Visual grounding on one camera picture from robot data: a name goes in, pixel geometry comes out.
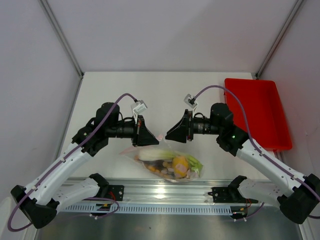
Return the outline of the white green leek toy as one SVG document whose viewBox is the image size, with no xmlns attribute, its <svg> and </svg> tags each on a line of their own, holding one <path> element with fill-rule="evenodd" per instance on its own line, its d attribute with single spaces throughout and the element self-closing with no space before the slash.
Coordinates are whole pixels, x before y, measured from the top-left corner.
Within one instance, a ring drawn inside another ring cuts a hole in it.
<svg viewBox="0 0 320 240">
<path fill-rule="evenodd" d="M 185 157 L 193 171 L 201 172 L 202 163 L 190 154 L 157 148 L 143 148 L 137 154 L 141 161 L 173 160 L 176 157 Z"/>
</svg>

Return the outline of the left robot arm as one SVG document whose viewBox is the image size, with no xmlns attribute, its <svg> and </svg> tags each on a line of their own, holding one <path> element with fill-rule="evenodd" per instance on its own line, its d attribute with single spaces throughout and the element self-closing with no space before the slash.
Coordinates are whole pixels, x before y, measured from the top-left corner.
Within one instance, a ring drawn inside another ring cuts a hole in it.
<svg viewBox="0 0 320 240">
<path fill-rule="evenodd" d="M 82 200 L 106 200 L 110 196 L 108 181 L 98 173 L 80 183 L 64 187 L 63 183 L 84 163 L 106 147 L 110 138 L 131 139 L 133 147 L 158 145 L 157 138 L 147 129 L 142 112 L 147 109 L 142 100 L 131 105 L 132 116 L 120 119 L 117 103 L 106 102 L 95 117 L 72 138 L 65 153 L 34 181 L 16 185 L 11 195 L 15 211 L 21 210 L 36 229 L 48 225 L 65 208 Z"/>
</svg>

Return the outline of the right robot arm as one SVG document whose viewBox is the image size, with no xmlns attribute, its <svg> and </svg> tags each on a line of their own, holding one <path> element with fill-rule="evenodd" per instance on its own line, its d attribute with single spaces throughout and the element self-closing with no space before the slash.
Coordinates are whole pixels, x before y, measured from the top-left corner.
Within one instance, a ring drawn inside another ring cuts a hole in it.
<svg viewBox="0 0 320 240">
<path fill-rule="evenodd" d="M 215 103 L 210 117 L 194 117 L 185 110 L 182 119 L 166 133 L 166 140 L 192 141 L 194 135 L 216 135 L 221 149 L 262 173 L 273 185 L 238 176 L 230 183 L 228 196 L 234 202 L 254 199 L 280 209 L 290 221 L 301 225 L 320 202 L 320 179 L 298 172 L 269 154 L 251 135 L 234 124 L 225 103 Z"/>
</svg>

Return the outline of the yellow potato toy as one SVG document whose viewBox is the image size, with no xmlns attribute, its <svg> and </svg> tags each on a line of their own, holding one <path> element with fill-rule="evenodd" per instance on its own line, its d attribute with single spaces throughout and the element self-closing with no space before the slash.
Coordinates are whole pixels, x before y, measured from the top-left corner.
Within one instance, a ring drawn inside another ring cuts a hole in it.
<svg viewBox="0 0 320 240">
<path fill-rule="evenodd" d="M 173 172 L 176 176 L 183 178 L 187 175 L 187 171 L 189 169 L 189 163 L 185 156 L 176 156 L 172 160 L 172 168 Z"/>
</svg>

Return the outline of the clear zip top bag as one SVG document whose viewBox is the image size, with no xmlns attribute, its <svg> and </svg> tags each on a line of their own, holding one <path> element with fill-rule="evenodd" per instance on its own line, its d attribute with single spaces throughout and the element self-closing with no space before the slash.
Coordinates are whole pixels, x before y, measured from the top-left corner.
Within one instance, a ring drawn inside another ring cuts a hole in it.
<svg viewBox="0 0 320 240">
<path fill-rule="evenodd" d="M 158 145 L 131 146 L 120 154 L 134 160 L 150 173 L 172 183 L 200 179 L 204 165 L 191 154 L 174 150 L 163 135 Z"/>
</svg>

